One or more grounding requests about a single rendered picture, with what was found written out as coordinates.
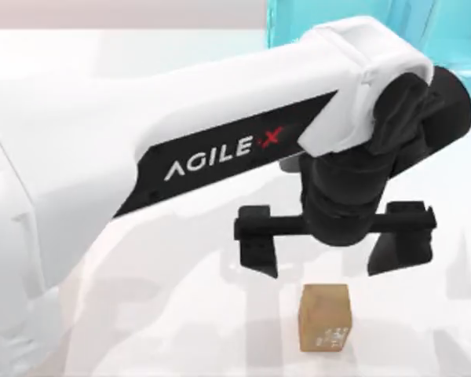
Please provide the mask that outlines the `brown cardboard box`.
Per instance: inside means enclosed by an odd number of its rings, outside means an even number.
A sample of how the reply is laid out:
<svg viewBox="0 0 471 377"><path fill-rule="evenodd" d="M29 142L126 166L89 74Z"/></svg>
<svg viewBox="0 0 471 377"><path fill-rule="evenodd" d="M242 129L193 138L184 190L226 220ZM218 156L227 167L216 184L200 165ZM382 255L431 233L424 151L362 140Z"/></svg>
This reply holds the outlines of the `brown cardboard box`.
<svg viewBox="0 0 471 377"><path fill-rule="evenodd" d="M303 352L338 352L352 329L347 284L305 284L298 310Z"/></svg>

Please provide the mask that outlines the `light blue rack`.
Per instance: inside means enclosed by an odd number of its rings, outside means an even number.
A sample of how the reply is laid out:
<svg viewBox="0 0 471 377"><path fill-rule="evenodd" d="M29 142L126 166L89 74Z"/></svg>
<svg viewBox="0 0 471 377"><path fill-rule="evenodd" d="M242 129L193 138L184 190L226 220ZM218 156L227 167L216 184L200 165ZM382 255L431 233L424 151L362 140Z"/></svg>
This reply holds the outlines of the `light blue rack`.
<svg viewBox="0 0 471 377"><path fill-rule="evenodd" d="M372 16L438 64L471 75L471 0L267 0L266 16L268 47L317 24Z"/></svg>

